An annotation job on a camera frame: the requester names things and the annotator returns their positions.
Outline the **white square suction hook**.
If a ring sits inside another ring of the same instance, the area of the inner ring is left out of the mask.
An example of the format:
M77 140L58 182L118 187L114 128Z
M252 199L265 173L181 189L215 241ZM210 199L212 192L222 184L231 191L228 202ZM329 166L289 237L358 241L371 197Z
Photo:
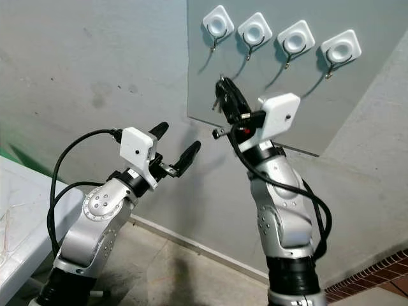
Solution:
M240 24L237 34L248 49L245 61L250 61L253 51L273 38L273 31L261 12L254 13Z
M219 4L202 18L202 24L212 37L210 52L215 52L219 41L235 31L235 25L223 5Z
M323 50L324 59L328 64L328 70L324 73L326 80L334 75L336 69L355 61L362 53L361 44L353 29L345 30L327 39L321 44L320 49Z
M284 69L289 69L289 63L296 55L300 55L315 46L315 37L306 20L299 20L282 30L277 35L277 43L286 53Z

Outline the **white plastic table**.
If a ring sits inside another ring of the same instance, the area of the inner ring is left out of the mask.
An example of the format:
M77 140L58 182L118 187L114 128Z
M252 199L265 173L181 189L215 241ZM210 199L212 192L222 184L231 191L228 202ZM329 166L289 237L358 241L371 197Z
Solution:
M6 306L52 253L47 212L52 178L0 159L0 303Z

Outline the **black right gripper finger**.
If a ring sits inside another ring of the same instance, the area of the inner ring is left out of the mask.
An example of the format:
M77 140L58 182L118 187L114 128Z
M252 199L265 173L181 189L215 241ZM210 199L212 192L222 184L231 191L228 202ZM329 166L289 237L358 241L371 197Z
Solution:
M226 79L226 119L240 120L241 116L250 113L251 109L242 91L230 78Z
M228 124L234 124L241 115L238 105L240 90L234 82L226 76L222 76L215 84L215 96Z

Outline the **red brick edging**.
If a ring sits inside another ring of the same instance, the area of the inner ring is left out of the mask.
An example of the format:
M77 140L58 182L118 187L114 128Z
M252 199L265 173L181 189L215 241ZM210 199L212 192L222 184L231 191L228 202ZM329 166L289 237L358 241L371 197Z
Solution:
M329 286L324 293L327 302L332 304L405 276L408 276L408 249L397 251L359 273Z

